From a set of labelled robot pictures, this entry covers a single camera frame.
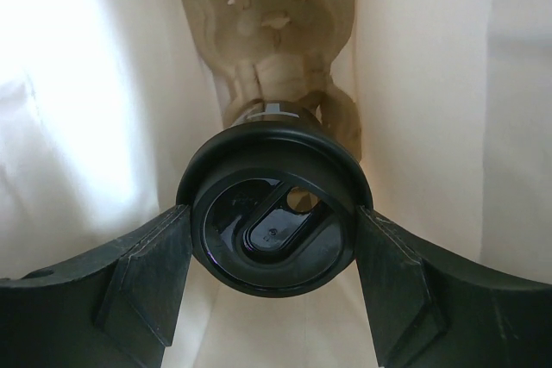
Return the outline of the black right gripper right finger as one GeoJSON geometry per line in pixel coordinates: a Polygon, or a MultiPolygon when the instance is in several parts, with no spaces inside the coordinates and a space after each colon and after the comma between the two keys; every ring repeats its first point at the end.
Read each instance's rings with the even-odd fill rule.
{"type": "Polygon", "coordinates": [[[380,367],[549,367],[551,287],[357,210],[356,264],[380,367]]]}

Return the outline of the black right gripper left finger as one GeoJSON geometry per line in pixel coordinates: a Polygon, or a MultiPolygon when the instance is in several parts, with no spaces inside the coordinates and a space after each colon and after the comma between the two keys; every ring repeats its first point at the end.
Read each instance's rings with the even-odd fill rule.
{"type": "Polygon", "coordinates": [[[3,367],[159,367],[191,261],[176,206],[76,257],[1,281],[3,367]]]}

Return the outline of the black plastic cup lid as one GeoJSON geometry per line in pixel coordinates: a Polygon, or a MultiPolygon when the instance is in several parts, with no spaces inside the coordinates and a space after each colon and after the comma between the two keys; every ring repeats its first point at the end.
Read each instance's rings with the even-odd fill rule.
{"type": "Polygon", "coordinates": [[[317,128],[251,122],[192,156],[176,201],[191,210],[194,257],[251,296],[316,290],[354,261],[356,209],[373,207],[354,156],[317,128]]]}

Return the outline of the brown paper takeout bag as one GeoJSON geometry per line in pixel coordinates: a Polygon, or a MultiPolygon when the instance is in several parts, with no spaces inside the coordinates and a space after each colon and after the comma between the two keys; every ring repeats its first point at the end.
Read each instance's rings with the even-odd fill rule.
{"type": "MultiPolygon", "coordinates": [[[[331,69],[378,211],[551,279],[551,0],[355,0],[331,69]]],[[[1,273],[136,229],[175,199],[227,91],[180,0],[1,0],[1,273]]],[[[243,295],[192,262],[166,367],[374,367],[357,270],[243,295]]]]}

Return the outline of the dark paper coffee cup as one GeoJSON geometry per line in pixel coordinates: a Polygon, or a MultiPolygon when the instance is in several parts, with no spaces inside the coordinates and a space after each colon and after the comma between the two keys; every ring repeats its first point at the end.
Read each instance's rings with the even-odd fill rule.
{"type": "Polygon", "coordinates": [[[231,126],[247,122],[287,122],[309,128],[322,128],[322,123],[308,109],[288,101],[252,102],[238,112],[231,126]]]}

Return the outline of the single brown pulp cup carrier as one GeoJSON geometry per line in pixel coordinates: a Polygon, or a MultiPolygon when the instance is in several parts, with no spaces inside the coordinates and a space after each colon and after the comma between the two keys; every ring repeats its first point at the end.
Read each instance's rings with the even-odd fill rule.
{"type": "Polygon", "coordinates": [[[330,74],[352,34],[355,0],[181,1],[201,58],[227,89],[224,127],[263,103],[289,102],[361,156],[359,111],[330,74]]]}

